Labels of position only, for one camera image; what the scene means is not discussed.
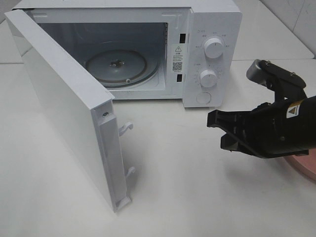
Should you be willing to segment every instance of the warning label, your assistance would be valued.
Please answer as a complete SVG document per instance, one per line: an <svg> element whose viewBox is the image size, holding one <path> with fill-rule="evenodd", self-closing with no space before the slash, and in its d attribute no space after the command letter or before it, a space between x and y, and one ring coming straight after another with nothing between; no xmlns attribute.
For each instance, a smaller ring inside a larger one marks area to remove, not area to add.
<svg viewBox="0 0 316 237"><path fill-rule="evenodd" d="M185 44L173 44L171 46L171 70L174 73L182 73L184 70L186 60L186 45Z"/></svg>
<svg viewBox="0 0 316 237"><path fill-rule="evenodd" d="M287 112L286 112L287 119L298 116L298 114L300 112L300 105L301 105L302 101L303 100L290 104L290 106L288 107Z"/></svg>

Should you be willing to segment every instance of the microwave control panel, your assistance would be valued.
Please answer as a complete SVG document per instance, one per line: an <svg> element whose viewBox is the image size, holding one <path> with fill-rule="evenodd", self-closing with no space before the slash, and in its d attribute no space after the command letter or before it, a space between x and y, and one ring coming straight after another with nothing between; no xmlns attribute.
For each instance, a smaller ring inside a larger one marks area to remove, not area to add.
<svg viewBox="0 0 316 237"><path fill-rule="evenodd" d="M185 107L220 106L229 81L241 13L193 14L183 103Z"/></svg>

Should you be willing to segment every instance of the power knob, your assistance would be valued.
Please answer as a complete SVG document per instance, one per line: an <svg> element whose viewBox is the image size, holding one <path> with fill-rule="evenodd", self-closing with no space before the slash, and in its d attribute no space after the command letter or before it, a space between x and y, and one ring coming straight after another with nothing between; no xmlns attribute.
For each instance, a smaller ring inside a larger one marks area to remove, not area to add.
<svg viewBox="0 0 316 237"><path fill-rule="evenodd" d="M199 80L203 87L212 87L217 83L217 75L213 70L205 70L199 75Z"/></svg>
<svg viewBox="0 0 316 237"><path fill-rule="evenodd" d="M224 43L218 37L209 38L204 43L204 52L208 58L218 58L224 51Z"/></svg>

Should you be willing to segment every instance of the pink plate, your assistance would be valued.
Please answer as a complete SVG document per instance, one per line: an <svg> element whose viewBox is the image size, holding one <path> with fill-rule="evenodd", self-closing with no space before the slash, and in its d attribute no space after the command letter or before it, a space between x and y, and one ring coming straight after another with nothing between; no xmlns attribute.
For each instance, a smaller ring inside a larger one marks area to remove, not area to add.
<svg viewBox="0 0 316 237"><path fill-rule="evenodd" d="M308 156L288 156L284 158L296 170L316 181L316 149L311 149Z"/></svg>

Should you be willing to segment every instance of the yellow warning sticker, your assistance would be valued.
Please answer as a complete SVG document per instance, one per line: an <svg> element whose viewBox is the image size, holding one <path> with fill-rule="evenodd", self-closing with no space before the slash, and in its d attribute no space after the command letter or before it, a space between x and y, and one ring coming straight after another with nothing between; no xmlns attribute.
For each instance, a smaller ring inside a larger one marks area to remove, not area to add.
<svg viewBox="0 0 316 237"><path fill-rule="evenodd" d="M302 101L303 100L300 100L300 101L297 101L297 102L294 102L294 103L290 104L290 106L288 107L287 112L286 112L286 118L287 119L299 115L300 105L301 105Z"/></svg>

